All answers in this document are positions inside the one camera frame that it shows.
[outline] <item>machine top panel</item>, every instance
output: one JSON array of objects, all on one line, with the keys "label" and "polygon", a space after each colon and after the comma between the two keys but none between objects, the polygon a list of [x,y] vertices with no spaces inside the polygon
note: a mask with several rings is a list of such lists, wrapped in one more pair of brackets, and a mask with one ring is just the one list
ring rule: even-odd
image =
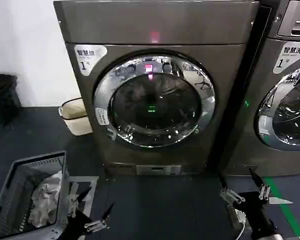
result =
[{"label": "machine top panel", "polygon": [[300,1],[289,2],[278,35],[300,37]]},{"label": "machine top panel", "polygon": [[68,43],[124,45],[243,44],[257,1],[55,1]]}]

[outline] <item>gray washing machine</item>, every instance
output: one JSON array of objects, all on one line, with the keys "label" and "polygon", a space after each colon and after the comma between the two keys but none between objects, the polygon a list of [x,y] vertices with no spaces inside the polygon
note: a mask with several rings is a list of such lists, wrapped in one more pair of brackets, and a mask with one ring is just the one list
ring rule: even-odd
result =
[{"label": "gray washing machine", "polygon": [[259,3],[55,1],[92,125],[112,173],[205,166]]},{"label": "gray washing machine", "polygon": [[273,14],[221,156],[228,174],[300,174],[300,1],[264,2]]}]

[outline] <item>robotic claw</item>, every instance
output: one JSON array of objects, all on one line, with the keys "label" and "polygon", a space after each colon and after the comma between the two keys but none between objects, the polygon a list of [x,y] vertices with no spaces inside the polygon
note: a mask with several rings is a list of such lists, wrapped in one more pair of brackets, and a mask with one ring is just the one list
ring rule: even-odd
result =
[{"label": "robotic claw", "polygon": [[[265,185],[260,176],[251,169],[249,170],[252,180],[259,188],[258,191],[236,193],[229,189],[225,179],[220,175],[222,190],[221,197],[235,209],[245,213],[252,228],[251,238],[253,240],[283,240],[277,232],[274,223],[265,216],[264,206],[270,204],[292,204],[292,202],[277,197],[269,197],[270,186]],[[245,227],[245,219],[242,221],[243,228],[237,239],[241,236]]]},{"label": "robotic claw", "polygon": [[104,212],[101,220],[92,221],[83,212],[78,210],[79,203],[88,195],[91,187],[82,193],[76,199],[70,199],[68,224],[57,240],[78,240],[82,235],[90,235],[102,229],[108,229],[107,220],[114,207],[114,203]]}]

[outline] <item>washing machine door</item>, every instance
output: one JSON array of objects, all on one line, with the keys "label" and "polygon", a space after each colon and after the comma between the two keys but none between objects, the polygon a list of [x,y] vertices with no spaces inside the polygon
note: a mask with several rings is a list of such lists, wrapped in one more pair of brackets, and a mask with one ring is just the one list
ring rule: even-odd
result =
[{"label": "washing machine door", "polygon": [[270,147],[300,151],[300,68],[267,94],[257,114],[257,130]]},{"label": "washing machine door", "polygon": [[94,93],[97,121],[113,140],[155,148],[204,130],[216,104],[211,78],[179,56],[142,55],[114,66]]}]

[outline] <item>white wall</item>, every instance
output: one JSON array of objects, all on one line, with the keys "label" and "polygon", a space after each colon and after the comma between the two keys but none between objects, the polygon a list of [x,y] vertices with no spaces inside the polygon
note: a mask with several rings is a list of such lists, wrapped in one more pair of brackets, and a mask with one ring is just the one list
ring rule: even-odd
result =
[{"label": "white wall", "polygon": [[80,96],[53,0],[0,0],[0,71],[17,74],[25,107]]}]

